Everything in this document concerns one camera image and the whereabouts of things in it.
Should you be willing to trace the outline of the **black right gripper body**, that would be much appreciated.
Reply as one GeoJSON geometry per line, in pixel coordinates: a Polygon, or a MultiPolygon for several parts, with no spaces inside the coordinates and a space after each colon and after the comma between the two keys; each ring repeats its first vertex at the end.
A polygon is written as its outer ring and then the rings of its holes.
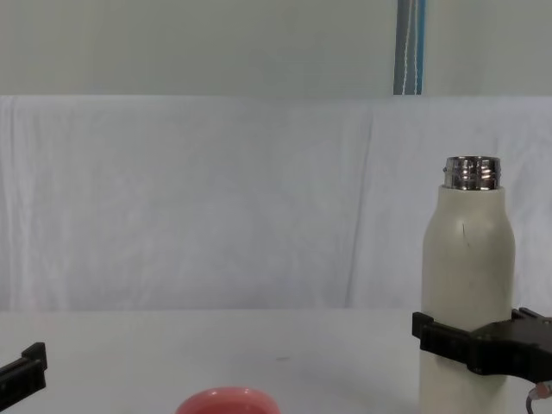
{"type": "Polygon", "coordinates": [[[513,319],[471,333],[467,368],[479,375],[506,375],[532,383],[551,379],[551,321],[513,319]]]}

